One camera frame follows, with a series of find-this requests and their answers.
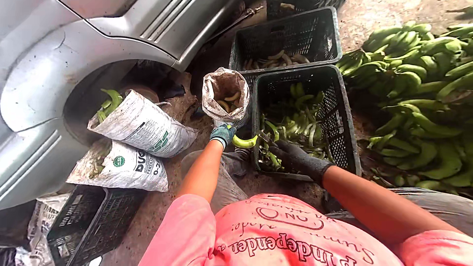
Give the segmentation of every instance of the black plastic crate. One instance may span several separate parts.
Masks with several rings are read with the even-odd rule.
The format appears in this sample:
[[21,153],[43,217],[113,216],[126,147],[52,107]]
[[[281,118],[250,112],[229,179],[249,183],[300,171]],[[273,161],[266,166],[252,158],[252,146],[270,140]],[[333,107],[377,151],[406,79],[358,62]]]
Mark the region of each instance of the black plastic crate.
[[78,185],[48,233],[56,266],[81,266],[120,245],[147,192]]
[[[273,20],[323,7],[338,9],[344,2],[345,0],[267,0],[266,16],[268,20]],[[294,5],[294,10],[281,9],[281,3]]]
[[[267,58],[284,50],[289,56],[304,55],[311,63],[243,70],[250,58]],[[332,64],[342,57],[337,14],[333,7],[311,10],[287,18],[245,27],[236,32],[229,68],[246,74],[290,70]]]
[[[317,119],[321,121],[323,138],[336,165],[356,175],[361,175],[353,120],[342,75],[332,65],[317,66],[291,71],[280,71],[259,76],[253,89],[253,127],[252,134],[260,129],[260,110],[271,103],[291,97],[291,84],[302,82],[306,94],[325,94],[320,104]],[[260,138],[253,147],[253,162],[258,171],[273,177],[286,177],[309,180],[308,176],[279,172],[264,172],[258,163]]]

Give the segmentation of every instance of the hand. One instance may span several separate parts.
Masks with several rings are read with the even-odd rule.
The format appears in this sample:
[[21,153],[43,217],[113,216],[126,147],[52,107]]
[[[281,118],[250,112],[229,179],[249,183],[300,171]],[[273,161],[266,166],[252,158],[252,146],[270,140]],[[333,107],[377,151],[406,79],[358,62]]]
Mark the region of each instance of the hand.
[[282,160],[284,167],[297,169],[322,186],[322,177],[333,163],[309,156],[300,147],[287,141],[279,140],[276,144],[278,147],[270,147],[269,151]]
[[223,149],[232,142],[233,136],[235,136],[236,128],[227,128],[226,124],[223,124],[212,131],[210,134],[210,140],[218,140],[222,143]]

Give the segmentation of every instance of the blue glove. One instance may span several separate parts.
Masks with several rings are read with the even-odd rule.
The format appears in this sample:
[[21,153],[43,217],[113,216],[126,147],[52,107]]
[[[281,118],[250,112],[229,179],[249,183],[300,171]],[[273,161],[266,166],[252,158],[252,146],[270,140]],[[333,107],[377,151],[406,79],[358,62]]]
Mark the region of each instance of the blue glove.
[[227,128],[226,124],[223,124],[212,131],[210,134],[210,140],[218,140],[222,143],[223,149],[232,142],[233,136],[237,132],[234,127]]

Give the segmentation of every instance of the sack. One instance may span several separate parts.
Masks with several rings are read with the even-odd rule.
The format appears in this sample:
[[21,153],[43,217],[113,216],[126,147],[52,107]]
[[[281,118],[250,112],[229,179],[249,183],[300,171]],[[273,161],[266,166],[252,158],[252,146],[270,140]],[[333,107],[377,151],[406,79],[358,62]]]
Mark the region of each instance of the sack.
[[167,191],[163,162],[130,145],[103,138],[80,159],[67,183]]
[[[236,109],[228,113],[218,100],[231,97],[240,92],[240,98],[236,101]],[[240,121],[238,124],[245,124],[249,118],[247,112],[250,102],[250,92],[245,78],[235,70],[220,67],[215,72],[204,76],[202,86],[202,109],[214,119],[215,126],[222,122],[232,123]]]
[[199,132],[183,126],[134,90],[130,90],[123,102],[101,124],[94,115],[87,128],[164,158],[187,149]]

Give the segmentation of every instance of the leg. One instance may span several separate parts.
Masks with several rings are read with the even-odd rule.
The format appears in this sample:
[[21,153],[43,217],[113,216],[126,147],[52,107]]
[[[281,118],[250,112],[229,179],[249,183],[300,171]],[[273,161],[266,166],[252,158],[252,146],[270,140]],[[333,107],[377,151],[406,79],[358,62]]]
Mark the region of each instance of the leg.
[[[182,177],[187,174],[192,164],[201,153],[202,151],[194,151],[184,157],[181,161]],[[210,202],[210,208],[214,214],[230,203],[248,198],[231,178],[233,174],[244,175],[246,173],[246,163],[242,160],[244,158],[244,154],[240,152],[224,152],[222,154],[217,188]]]
[[[463,233],[473,237],[472,200],[418,187],[401,187],[390,190],[414,202]],[[326,216],[347,222],[365,231],[367,230],[367,228],[348,211],[329,213]]]

